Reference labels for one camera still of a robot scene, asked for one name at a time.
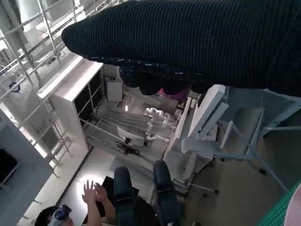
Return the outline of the bare black robot left hand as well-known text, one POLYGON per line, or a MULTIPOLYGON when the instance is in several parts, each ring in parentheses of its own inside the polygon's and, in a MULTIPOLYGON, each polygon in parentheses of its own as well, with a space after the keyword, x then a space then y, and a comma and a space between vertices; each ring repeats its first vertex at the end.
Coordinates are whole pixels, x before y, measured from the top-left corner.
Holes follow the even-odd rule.
MULTIPOLYGON (((179 226, 181 214, 169 169, 163 160, 153 165, 154 188, 158 207, 158 219, 162 226, 179 226)), ((115 212, 118 226, 139 226, 137 195, 134 193, 130 173, 122 166, 114 172, 115 212)))

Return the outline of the black gloved robot right hand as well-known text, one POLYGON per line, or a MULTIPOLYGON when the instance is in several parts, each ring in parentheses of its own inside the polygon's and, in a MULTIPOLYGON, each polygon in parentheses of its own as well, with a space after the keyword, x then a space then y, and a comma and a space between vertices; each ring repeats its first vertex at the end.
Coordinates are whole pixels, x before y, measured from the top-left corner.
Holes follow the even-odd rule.
POLYGON ((129 0, 66 27, 73 53, 144 95, 215 84, 301 95, 298 0, 129 0))

